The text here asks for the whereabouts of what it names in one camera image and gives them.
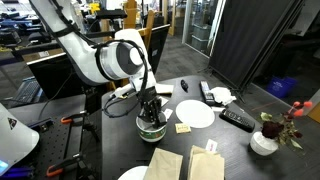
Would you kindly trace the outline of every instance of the yellow sticky note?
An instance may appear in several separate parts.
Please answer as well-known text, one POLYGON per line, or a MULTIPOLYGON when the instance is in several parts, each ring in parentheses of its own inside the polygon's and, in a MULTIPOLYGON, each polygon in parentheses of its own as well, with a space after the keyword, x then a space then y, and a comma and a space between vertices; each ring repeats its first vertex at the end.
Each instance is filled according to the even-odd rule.
POLYGON ((183 124, 183 123, 178 123, 176 124, 176 132, 179 133, 187 133, 191 132, 190 126, 183 124))

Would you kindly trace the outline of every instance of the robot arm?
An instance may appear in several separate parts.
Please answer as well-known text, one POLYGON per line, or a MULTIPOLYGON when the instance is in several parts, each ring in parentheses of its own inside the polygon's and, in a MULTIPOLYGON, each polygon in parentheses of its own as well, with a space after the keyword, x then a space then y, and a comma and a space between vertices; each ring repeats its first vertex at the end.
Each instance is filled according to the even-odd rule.
POLYGON ((143 107, 141 119, 159 122, 161 100, 156 97, 156 80, 147 62, 147 51, 137 30, 126 29, 115 34, 115 40, 94 44, 75 28, 77 12, 72 0, 30 0, 31 6, 55 37, 72 61, 78 76, 87 84, 95 86, 110 80, 129 78, 130 84, 117 89, 111 96, 119 97, 134 89, 140 91, 139 101, 143 107))

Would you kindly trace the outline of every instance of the glass door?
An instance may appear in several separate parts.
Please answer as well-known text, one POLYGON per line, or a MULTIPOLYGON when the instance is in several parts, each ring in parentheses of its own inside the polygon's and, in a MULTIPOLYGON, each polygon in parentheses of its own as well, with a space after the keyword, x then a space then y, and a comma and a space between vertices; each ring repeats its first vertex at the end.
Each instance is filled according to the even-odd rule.
POLYGON ((210 56, 224 5, 225 0, 188 0, 182 42, 210 56))

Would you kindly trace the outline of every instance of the white flower pot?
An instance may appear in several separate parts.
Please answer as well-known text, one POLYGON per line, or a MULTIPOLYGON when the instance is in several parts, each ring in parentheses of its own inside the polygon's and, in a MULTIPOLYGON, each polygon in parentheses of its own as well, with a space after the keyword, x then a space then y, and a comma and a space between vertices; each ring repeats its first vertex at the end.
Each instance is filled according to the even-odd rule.
POLYGON ((253 134, 250 146, 253 151, 262 156, 272 154, 279 148, 275 140, 264 137, 260 131, 253 134))

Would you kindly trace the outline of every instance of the white robot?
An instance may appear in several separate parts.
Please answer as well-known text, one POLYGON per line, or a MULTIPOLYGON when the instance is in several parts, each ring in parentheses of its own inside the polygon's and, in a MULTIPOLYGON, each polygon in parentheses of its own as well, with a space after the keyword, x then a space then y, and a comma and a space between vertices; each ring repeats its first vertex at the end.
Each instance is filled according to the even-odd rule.
MULTIPOLYGON (((70 0, 30 0, 30 3, 85 83, 95 86, 129 78, 130 84, 116 89, 109 101, 132 90, 139 92, 137 104, 142 107, 139 117, 154 128, 166 124, 159 117, 161 100, 156 96, 156 80, 137 30, 121 30, 115 34, 115 40, 95 44, 75 26, 77 16, 70 0)), ((128 113, 112 115, 106 109, 105 112, 110 117, 128 113)), ((0 176, 27 156, 38 141, 36 131, 19 122, 0 104, 0 176)))

